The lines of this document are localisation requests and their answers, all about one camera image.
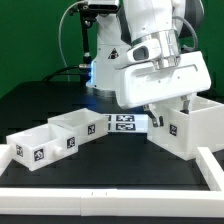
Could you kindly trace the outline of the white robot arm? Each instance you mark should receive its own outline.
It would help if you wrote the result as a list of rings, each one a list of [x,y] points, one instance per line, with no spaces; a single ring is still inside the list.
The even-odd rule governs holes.
[[[86,0],[80,9],[86,24],[98,24],[90,91],[115,95],[124,109],[143,107],[160,127],[157,102],[179,97],[188,112],[191,95],[210,88],[202,53],[179,45],[201,23],[201,0]]]

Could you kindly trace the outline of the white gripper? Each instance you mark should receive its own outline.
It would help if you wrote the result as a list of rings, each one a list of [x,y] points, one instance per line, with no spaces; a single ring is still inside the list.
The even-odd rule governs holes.
[[[151,103],[182,96],[181,112],[188,114],[189,94],[208,90],[210,86],[210,75],[200,51],[182,54],[175,67],[157,70],[148,62],[118,70],[115,75],[118,105],[124,109],[144,105],[155,128],[163,127],[164,121]]]

